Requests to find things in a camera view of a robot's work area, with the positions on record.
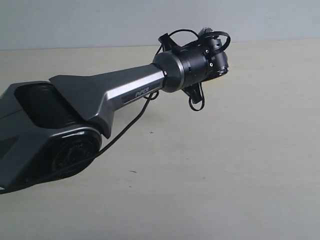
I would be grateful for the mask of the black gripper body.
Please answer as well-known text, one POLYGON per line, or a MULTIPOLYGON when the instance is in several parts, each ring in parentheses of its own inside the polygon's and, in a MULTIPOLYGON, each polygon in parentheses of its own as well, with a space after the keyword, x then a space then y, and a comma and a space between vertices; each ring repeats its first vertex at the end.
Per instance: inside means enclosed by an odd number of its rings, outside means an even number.
POLYGON ((198 104, 204 101, 204 93, 200 83, 187 86, 182 91, 188 96, 189 104, 198 104))

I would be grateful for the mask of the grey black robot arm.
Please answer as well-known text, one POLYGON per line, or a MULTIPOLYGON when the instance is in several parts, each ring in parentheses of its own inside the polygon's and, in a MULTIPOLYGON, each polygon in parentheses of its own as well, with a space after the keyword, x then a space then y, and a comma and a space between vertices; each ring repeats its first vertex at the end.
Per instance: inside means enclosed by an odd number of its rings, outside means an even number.
POLYGON ((217 34, 183 46, 169 36, 160 42, 163 51, 147 65, 11 84, 0 97, 0 192, 79 174, 105 151, 115 111, 159 91, 201 103, 202 83, 228 71, 228 43, 217 34))

